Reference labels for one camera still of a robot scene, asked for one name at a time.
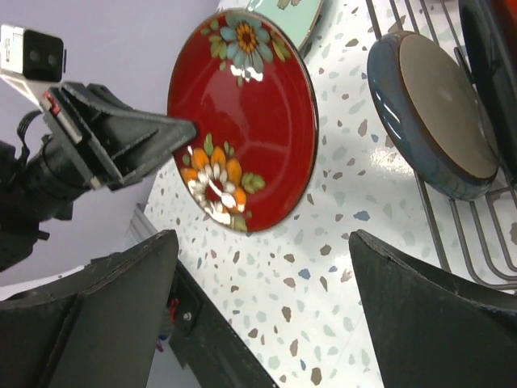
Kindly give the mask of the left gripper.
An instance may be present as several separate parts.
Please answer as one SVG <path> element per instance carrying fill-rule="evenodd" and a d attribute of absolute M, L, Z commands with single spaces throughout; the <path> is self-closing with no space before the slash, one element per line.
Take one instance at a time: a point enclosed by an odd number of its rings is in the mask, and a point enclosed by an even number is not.
<path fill-rule="evenodd" d="M 198 135 L 194 122 L 133 109 L 100 84 L 52 86 L 40 106 L 50 134 L 15 180 L 33 201 L 73 202 L 90 190 L 132 186 Z"/>

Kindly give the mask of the red floral plate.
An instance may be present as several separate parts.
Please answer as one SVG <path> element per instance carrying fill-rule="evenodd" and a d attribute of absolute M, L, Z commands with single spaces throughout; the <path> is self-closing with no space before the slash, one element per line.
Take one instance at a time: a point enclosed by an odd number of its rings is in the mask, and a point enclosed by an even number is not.
<path fill-rule="evenodd" d="M 167 113 L 198 130 L 174 160 L 211 219 L 261 232 L 297 206 L 317 155 L 317 101 L 296 46 L 272 21 L 237 8 L 203 21 L 175 62 Z"/>

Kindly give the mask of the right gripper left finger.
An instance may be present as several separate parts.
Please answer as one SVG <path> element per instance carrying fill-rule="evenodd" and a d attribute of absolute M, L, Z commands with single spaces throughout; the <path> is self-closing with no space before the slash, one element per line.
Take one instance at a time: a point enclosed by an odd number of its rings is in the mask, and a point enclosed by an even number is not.
<path fill-rule="evenodd" d="M 165 230 L 1 303 L 3 387 L 144 387 L 178 260 Z"/>

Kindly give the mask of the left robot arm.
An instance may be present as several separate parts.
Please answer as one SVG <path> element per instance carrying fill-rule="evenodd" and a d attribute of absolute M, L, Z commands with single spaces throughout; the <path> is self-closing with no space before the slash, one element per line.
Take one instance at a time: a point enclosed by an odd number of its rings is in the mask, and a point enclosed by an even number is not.
<path fill-rule="evenodd" d="M 50 132 L 31 156 L 25 140 L 37 116 Z M 104 85 L 64 82 L 43 93 L 40 109 L 28 112 L 16 133 L 23 142 L 19 153 L 1 144 L 2 270 L 48 239 L 40 223 L 71 220 L 74 202 L 90 190 L 140 183 L 198 130 L 189 120 L 133 109 Z"/>

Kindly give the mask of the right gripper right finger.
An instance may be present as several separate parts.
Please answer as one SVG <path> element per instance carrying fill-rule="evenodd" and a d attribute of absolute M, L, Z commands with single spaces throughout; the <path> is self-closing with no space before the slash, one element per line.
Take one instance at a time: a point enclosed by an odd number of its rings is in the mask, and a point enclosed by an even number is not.
<path fill-rule="evenodd" d="M 416 259 L 365 230 L 349 251 L 386 387 L 514 387 L 516 297 Z"/>

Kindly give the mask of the green floral plate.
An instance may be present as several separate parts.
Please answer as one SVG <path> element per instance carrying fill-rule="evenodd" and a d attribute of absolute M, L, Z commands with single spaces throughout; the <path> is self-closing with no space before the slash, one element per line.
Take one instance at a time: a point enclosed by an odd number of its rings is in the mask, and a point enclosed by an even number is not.
<path fill-rule="evenodd" d="M 246 9 L 274 22 L 301 49 L 309 38 L 324 0 L 253 0 Z"/>

